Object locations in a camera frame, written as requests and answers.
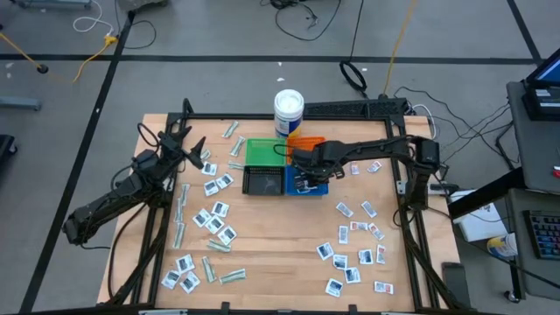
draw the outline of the concrete floor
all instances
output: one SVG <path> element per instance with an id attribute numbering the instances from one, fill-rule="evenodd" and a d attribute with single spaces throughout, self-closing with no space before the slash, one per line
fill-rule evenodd
<path id="1" fill-rule="evenodd" d="M 111 0 L 99 0 L 103 19 L 116 26 Z M 548 57 L 557 49 L 560 8 L 554 0 L 515 0 L 539 53 Z M 368 0 L 362 12 L 355 55 L 388 57 L 406 15 L 409 1 Z M 336 2 L 313 1 L 309 5 L 320 25 L 330 18 Z M 350 52 L 359 1 L 343 1 L 339 13 L 322 38 L 302 42 L 282 34 L 274 24 L 275 10 L 256 0 L 170 1 L 164 8 L 138 14 L 135 21 L 150 20 L 157 40 L 142 50 L 124 50 L 123 55 L 174 56 L 345 56 Z M 91 32 L 72 29 L 75 18 L 98 14 L 78 7 L 37 6 L 29 9 L 0 3 L 4 33 L 28 53 L 92 54 L 107 32 L 97 25 Z M 123 25 L 125 15 L 119 12 Z M 306 33 L 308 21 L 298 8 L 282 13 L 281 23 L 291 31 Z M 151 38 L 145 24 L 135 26 L 127 41 L 138 46 Z M 110 56 L 111 47 L 105 52 Z M 39 258 L 46 234 L 60 202 L 88 119 L 94 108 L 109 63 L 91 62 L 74 85 L 60 77 L 73 78 L 79 61 L 44 61 L 52 74 L 37 73 L 26 61 L 3 58 L 14 53 L 0 43 L 0 95 L 39 98 L 39 112 L 0 109 L 0 133 L 12 134 L 19 153 L 10 161 L 0 180 L 0 313 L 17 312 Z M 441 58 L 531 58 L 506 0 L 423 0 L 418 3 L 399 56 Z M 389 93 L 407 86 L 429 91 L 449 103 L 451 110 L 470 124 L 492 114 L 506 103 L 505 85 L 526 77 L 534 66 L 396 64 Z M 135 124 L 146 113 L 179 111 L 188 97 L 197 112 L 270 113 L 277 91 L 295 88 L 308 102 L 360 99 L 345 82 L 338 62 L 141 62 L 122 61 L 108 92 L 101 118 L 89 148 L 70 209 L 81 206 L 109 189 L 109 179 L 130 161 L 137 139 Z M 380 93 L 386 63 L 357 64 L 371 96 Z M 459 130 L 466 126 L 453 119 L 443 106 L 422 94 L 399 93 L 413 104 L 426 105 L 434 116 L 450 119 Z M 488 126 L 509 122 L 510 114 Z M 464 141 L 446 147 L 456 137 L 447 122 L 436 121 L 442 157 L 449 157 Z M 486 137 L 494 142 L 496 133 Z M 510 157 L 517 157 L 510 131 L 503 139 Z M 478 187 L 507 172 L 501 159 L 479 139 L 448 161 L 448 180 L 462 187 Z M 115 226 L 100 229 L 91 245 L 110 245 Z M 472 305 L 482 312 L 558 314 L 560 302 L 529 297 L 510 304 L 502 296 L 510 290 L 507 266 L 458 242 L 465 265 Z M 64 235 L 53 253 L 34 311 L 84 307 L 95 304 L 108 253 L 85 251 L 67 244 Z"/>

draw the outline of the blue container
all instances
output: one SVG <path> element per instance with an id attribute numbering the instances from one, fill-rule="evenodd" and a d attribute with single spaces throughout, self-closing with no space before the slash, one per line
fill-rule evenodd
<path id="1" fill-rule="evenodd" d="M 299 171 L 295 168 L 286 166 L 286 194 L 290 196 L 322 196 L 329 193 L 329 185 L 321 184 L 317 189 L 311 189 L 309 192 L 298 192 L 294 178 L 299 175 Z"/>

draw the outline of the plastic jar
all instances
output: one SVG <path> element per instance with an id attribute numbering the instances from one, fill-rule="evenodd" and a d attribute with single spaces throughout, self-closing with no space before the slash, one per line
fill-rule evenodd
<path id="1" fill-rule="evenodd" d="M 304 97 L 285 89 L 274 98 L 274 124 L 277 137 L 299 137 L 304 114 Z"/>
<path id="2" fill-rule="evenodd" d="M 515 233 L 494 237 L 488 240 L 486 245 L 488 252 L 499 258 L 507 258 L 517 255 L 517 243 Z"/>

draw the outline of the wooden tabletop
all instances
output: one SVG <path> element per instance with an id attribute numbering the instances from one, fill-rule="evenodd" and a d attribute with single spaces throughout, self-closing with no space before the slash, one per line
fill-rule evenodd
<path id="1" fill-rule="evenodd" d="M 166 115 L 146 115 L 143 122 L 157 133 L 164 130 L 165 119 Z M 409 134 L 430 136 L 425 117 L 410 116 L 405 117 L 405 121 Z M 242 171 L 228 169 L 229 160 L 244 164 L 245 147 L 241 149 L 239 157 L 231 157 L 229 152 L 238 136 L 274 137 L 274 122 L 240 120 L 239 123 L 235 133 L 225 139 L 221 135 L 231 121 L 187 122 L 187 125 L 192 126 L 192 131 L 185 139 L 184 148 L 190 150 L 201 137 L 206 136 L 205 148 L 212 152 L 209 161 L 218 164 L 216 177 L 228 172 L 234 178 L 234 183 L 214 196 L 206 197 L 202 185 L 211 177 L 201 174 L 188 163 L 185 171 L 178 175 L 174 200 L 180 195 L 181 184 L 191 185 L 184 208 L 185 237 L 181 249 L 172 249 L 177 228 L 176 223 L 172 222 L 176 209 L 174 203 L 171 207 L 171 222 L 160 281 L 168 270 L 177 269 L 177 258 L 191 254 L 196 265 L 194 272 L 201 284 L 191 294 L 186 294 L 179 284 L 174 290 L 159 285 L 156 307 L 219 309 L 221 302 L 229 302 L 231 309 L 245 310 L 346 311 L 348 305 L 357 305 L 359 311 L 413 311 L 402 232 L 391 220 L 397 203 L 390 160 L 381 159 L 382 168 L 373 174 L 366 171 L 373 161 L 358 162 L 360 175 L 353 176 L 347 172 L 345 178 L 331 180 L 329 194 L 323 197 L 248 196 L 242 194 Z M 384 122 L 333 121 L 306 121 L 303 123 L 302 136 L 322 136 L 327 140 L 336 139 L 346 143 L 387 137 Z M 139 138 L 135 154 L 147 148 L 147 144 Z M 378 213 L 373 219 L 360 206 L 365 200 Z M 238 234 L 231 243 L 232 251 L 227 254 L 208 249 L 208 240 L 214 238 L 218 241 L 217 236 L 212 235 L 205 227 L 196 226 L 192 220 L 201 208 L 211 212 L 215 201 L 230 205 L 224 221 Z M 335 209 L 341 201 L 353 210 L 352 218 L 343 216 Z M 430 206 L 447 212 L 442 197 L 430 197 Z M 134 210 L 130 210 L 119 216 L 117 231 L 133 213 Z M 130 223 L 115 249 L 115 272 L 112 280 L 114 291 L 137 265 L 146 217 L 147 211 L 143 211 Z M 442 262 L 459 262 L 452 225 L 449 219 L 433 212 L 424 212 L 423 218 L 432 265 L 441 276 Z M 338 228 L 340 225 L 349 226 L 350 221 L 374 222 L 386 236 L 382 241 L 377 241 L 367 231 L 351 231 L 349 243 L 339 245 Z M 348 255 L 349 267 L 358 267 L 360 270 L 361 283 L 346 284 L 343 272 L 333 267 L 332 259 L 322 261 L 319 258 L 316 247 L 325 242 L 331 243 L 335 253 Z M 372 249 L 375 253 L 378 243 L 387 248 L 387 263 L 360 265 L 358 250 Z M 220 285 L 219 281 L 207 283 L 201 262 L 203 256 L 209 257 L 218 277 L 244 268 L 247 279 L 224 285 Z M 147 300 L 151 270 L 150 266 L 144 274 L 141 301 Z M 428 306 L 424 273 L 419 267 L 417 270 L 423 304 Z M 340 297 L 325 293 L 329 278 L 344 283 Z M 393 284 L 395 294 L 374 292 L 374 281 Z M 98 300 L 101 302 L 107 299 L 106 271 Z"/>

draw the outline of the yellow object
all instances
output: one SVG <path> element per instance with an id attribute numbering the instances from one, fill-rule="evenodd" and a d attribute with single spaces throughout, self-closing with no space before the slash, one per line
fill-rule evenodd
<path id="1" fill-rule="evenodd" d="M 100 54 L 102 54 L 109 46 L 113 45 L 114 43 L 117 42 L 117 38 L 114 36 L 105 36 L 105 46 L 99 51 L 97 52 L 95 55 L 89 57 L 88 59 L 86 59 L 86 61 L 82 62 L 80 69 L 78 70 L 78 73 L 76 74 L 76 77 L 73 78 L 72 83 L 75 83 L 81 76 L 81 70 L 83 70 L 84 66 L 91 60 L 94 60 L 97 56 L 99 56 Z"/>
<path id="2" fill-rule="evenodd" d="M 0 39 L 3 39 L 6 41 L 6 43 L 8 43 L 10 46 L 12 46 L 15 50 L 17 50 L 18 53 L 21 53 L 22 56 L 24 56 L 27 60 L 29 60 L 29 62 L 31 62 L 35 67 L 37 68 L 41 68 L 41 65 L 33 60 L 31 57 L 29 57 L 27 55 L 27 53 L 25 53 L 21 48 L 19 48 L 16 44 L 14 44 L 9 38 L 6 37 L 6 35 L 4 35 L 2 32 L 0 32 Z"/>
<path id="3" fill-rule="evenodd" d="M 389 87 L 389 82 L 391 81 L 391 73 L 393 72 L 393 62 L 395 61 L 396 51 L 399 49 L 399 45 L 401 44 L 401 39 L 403 39 L 404 31 L 409 24 L 410 18 L 412 18 L 412 11 L 414 10 L 414 6 L 417 4 L 417 0 L 412 0 L 409 6 L 409 12 L 406 14 L 406 18 L 402 23 L 401 32 L 399 33 L 399 37 L 396 39 L 395 48 L 393 49 L 393 54 L 391 55 L 391 61 L 388 63 L 388 71 L 387 71 L 387 80 L 385 81 L 385 87 L 383 88 L 383 93 L 387 93 L 387 88 Z"/>

